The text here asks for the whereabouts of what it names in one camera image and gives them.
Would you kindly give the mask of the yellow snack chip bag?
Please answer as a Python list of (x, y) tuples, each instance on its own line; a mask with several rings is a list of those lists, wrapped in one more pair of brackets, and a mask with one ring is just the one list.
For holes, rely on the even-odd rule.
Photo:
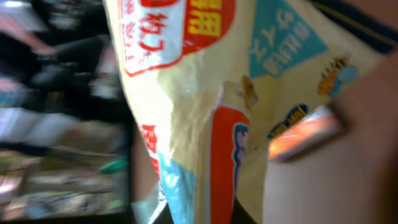
[(230, 223), (291, 128), (368, 74), (397, 32), (347, 1), (109, 0), (128, 105), (174, 223)]

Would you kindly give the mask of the orange tissue pack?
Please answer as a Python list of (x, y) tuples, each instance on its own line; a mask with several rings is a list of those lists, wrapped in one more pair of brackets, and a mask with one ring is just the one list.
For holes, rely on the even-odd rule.
[(289, 161), (342, 130), (343, 125), (333, 110), (328, 106), (319, 106), (270, 141), (268, 159), (277, 162)]

